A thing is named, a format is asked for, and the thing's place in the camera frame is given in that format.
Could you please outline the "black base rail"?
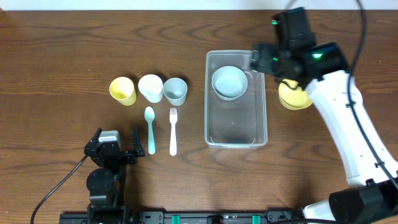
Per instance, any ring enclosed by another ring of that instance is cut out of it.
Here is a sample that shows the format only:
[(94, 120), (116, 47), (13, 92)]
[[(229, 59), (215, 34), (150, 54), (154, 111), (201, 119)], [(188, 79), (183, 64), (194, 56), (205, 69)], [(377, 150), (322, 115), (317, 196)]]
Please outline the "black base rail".
[(278, 221), (303, 218), (300, 212), (295, 210), (268, 210), (263, 213), (169, 213), (169, 212), (141, 212), (131, 215), (129, 218), (117, 221), (116, 215), (110, 217), (93, 215), (90, 219), (87, 214), (61, 214), (59, 223), (140, 223), (140, 224), (265, 224)]

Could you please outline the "yellow plastic bowl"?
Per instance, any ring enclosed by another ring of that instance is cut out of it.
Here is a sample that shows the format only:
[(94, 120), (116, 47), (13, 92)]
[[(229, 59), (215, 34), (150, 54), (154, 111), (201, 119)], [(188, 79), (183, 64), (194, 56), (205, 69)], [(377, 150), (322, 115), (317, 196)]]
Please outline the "yellow plastic bowl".
[(301, 110), (313, 104), (306, 91), (295, 80), (283, 79), (279, 84), (280, 103), (289, 110)]

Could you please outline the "yellow plastic cup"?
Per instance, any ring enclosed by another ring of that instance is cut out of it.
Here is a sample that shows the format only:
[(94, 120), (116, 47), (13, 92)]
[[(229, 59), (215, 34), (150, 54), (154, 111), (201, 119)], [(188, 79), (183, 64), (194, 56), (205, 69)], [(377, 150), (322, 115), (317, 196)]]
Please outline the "yellow plastic cup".
[(110, 95), (124, 106), (131, 106), (136, 102), (136, 88), (128, 77), (118, 77), (109, 85)]

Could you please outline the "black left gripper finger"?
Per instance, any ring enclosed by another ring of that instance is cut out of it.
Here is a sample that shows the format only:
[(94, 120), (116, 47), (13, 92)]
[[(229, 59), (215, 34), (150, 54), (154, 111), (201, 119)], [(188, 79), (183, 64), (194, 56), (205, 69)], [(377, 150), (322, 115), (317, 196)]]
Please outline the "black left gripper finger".
[(133, 146), (134, 150), (137, 152), (142, 152), (142, 150), (143, 150), (143, 145), (142, 145), (142, 141), (139, 137), (137, 125), (134, 126), (134, 129), (132, 132), (132, 146)]
[(98, 128), (98, 129), (96, 130), (94, 136), (93, 136), (93, 137), (91, 138), (91, 140), (90, 140), (90, 145), (91, 145), (91, 146), (94, 146), (95, 144), (98, 144), (98, 143), (99, 143), (99, 137), (100, 137), (101, 132), (102, 132), (102, 129), (101, 129), (101, 128)]

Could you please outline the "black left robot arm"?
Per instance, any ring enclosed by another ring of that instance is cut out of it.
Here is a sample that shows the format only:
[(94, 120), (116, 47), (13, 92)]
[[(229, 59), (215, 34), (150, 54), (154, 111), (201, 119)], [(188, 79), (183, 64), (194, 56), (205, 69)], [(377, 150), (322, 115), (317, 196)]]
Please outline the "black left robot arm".
[(91, 206), (99, 210), (123, 209), (126, 166), (137, 164), (137, 159), (146, 155), (137, 127), (133, 129), (129, 151), (121, 150), (118, 131), (98, 128), (84, 153), (98, 166), (86, 180)]

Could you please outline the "grey plastic cup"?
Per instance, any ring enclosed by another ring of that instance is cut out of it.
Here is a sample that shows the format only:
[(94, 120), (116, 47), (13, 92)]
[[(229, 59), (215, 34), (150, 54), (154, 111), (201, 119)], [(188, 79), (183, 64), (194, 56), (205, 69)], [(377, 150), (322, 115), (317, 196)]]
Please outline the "grey plastic cup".
[(163, 85), (163, 94), (174, 106), (184, 104), (187, 97), (188, 86), (181, 78), (170, 78)]

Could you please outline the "grey plastic bowl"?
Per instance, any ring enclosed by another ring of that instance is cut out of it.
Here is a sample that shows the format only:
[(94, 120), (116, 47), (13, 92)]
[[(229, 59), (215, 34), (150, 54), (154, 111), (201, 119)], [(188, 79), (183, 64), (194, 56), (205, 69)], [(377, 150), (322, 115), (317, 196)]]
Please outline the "grey plastic bowl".
[(240, 68), (224, 66), (212, 74), (211, 85), (219, 98), (233, 101), (247, 90), (248, 78)]

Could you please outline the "clear plastic container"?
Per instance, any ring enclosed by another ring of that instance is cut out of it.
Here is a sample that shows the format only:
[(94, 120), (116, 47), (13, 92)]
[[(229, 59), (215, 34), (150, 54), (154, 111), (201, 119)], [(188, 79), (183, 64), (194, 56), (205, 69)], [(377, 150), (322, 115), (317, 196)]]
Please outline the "clear plastic container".
[[(249, 68), (250, 50), (212, 50), (205, 68), (205, 142), (219, 149), (256, 149), (267, 143), (265, 75)], [(236, 67), (247, 85), (213, 81), (217, 70)]]

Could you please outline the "white plastic fork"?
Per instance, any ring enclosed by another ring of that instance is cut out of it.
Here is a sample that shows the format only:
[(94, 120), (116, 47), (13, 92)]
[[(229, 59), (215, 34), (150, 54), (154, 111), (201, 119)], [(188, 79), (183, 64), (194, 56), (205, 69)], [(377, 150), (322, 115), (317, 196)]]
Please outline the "white plastic fork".
[(170, 148), (169, 152), (171, 156), (175, 156), (177, 154), (177, 135), (176, 135), (176, 124), (178, 121), (177, 109), (170, 109), (169, 121), (171, 124), (171, 133), (170, 133)]

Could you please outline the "white plastic cup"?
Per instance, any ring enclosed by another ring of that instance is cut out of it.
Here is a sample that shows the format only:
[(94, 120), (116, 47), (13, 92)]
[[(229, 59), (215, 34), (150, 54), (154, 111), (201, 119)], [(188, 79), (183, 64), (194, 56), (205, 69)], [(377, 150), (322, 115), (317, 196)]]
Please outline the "white plastic cup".
[(148, 74), (139, 80), (138, 88), (150, 103), (158, 103), (163, 98), (163, 85), (160, 77)]

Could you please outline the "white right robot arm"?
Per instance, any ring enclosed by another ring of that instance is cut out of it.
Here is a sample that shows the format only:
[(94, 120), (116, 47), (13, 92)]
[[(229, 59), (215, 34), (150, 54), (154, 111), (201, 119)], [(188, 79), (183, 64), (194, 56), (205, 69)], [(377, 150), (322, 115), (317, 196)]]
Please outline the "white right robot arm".
[(340, 48), (256, 44), (250, 68), (304, 88), (343, 161), (348, 189), (303, 207), (299, 222), (374, 223), (397, 215), (397, 161), (368, 116)]

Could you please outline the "mint green plastic spoon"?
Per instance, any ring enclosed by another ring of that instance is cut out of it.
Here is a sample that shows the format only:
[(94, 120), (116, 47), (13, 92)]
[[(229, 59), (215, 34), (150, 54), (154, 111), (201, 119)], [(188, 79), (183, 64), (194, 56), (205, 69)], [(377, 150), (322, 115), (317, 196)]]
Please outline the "mint green plastic spoon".
[(155, 111), (151, 106), (148, 106), (144, 112), (144, 118), (148, 124), (148, 153), (155, 154), (155, 138), (153, 130), (153, 121), (155, 120)]

